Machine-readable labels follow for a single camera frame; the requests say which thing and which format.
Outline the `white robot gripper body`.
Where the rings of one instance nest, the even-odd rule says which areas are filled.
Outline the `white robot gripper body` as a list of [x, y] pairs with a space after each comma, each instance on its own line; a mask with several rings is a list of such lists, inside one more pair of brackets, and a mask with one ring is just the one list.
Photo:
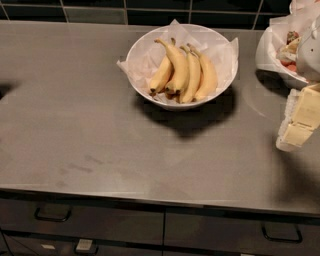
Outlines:
[[303, 34], [297, 49], [297, 73], [308, 81], [320, 81], [320, 15]]

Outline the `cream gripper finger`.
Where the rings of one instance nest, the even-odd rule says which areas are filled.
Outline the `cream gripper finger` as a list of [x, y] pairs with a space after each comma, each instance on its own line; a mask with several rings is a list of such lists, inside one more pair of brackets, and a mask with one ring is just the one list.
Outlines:
[[320, 84], [311, 84], [288, 95], [276, 147], [290, 152], [303, 146], [320, 126]]

